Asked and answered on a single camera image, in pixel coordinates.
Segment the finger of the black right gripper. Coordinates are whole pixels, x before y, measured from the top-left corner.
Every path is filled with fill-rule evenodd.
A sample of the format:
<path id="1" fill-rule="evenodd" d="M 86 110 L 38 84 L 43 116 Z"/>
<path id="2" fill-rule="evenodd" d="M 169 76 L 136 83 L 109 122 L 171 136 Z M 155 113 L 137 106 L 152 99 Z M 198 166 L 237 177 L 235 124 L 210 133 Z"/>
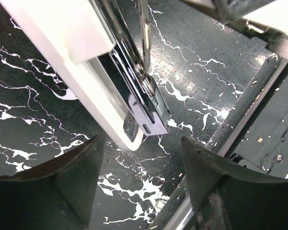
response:
<path id="1" fill-rule="evenodd" d="M 186 0 L 201 13 L 249 37 L 288 60 L 288 0 Z"/>

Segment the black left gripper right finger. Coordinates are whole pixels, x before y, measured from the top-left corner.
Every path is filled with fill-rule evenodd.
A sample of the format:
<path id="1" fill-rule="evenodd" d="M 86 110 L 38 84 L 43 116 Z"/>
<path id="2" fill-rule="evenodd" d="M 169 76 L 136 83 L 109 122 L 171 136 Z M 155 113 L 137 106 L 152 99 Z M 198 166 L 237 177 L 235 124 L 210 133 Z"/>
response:
<path id="1" fill-rule="evenodd" d="M 182 137 L 197 230 L 288 230 L 288 179 L 262 174 Z"/>

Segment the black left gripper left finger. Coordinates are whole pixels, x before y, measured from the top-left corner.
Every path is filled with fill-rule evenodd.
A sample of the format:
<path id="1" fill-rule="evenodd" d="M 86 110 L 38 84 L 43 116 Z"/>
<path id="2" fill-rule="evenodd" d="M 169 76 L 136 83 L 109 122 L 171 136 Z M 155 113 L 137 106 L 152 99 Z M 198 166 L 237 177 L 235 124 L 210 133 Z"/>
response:
<path id="1" fill-rule="evenodd" d="M 97 135 L 13 176 L 0 176 L 0 230 L 92 230 L 104 156 Z"/>

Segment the beige stapler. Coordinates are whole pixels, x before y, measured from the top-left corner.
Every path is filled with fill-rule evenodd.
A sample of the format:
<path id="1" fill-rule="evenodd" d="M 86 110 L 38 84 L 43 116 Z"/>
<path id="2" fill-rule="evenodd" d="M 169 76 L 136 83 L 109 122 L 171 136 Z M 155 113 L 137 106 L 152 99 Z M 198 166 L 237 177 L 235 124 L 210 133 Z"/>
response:
<path id="1" fill-rule="evenodd" d="M 169 132 L 171 112 L 150 67 L 149 6 L 138 2 L 139 53 L 114 0 L 2 0 L 1 5 L 115 144 Z"/>

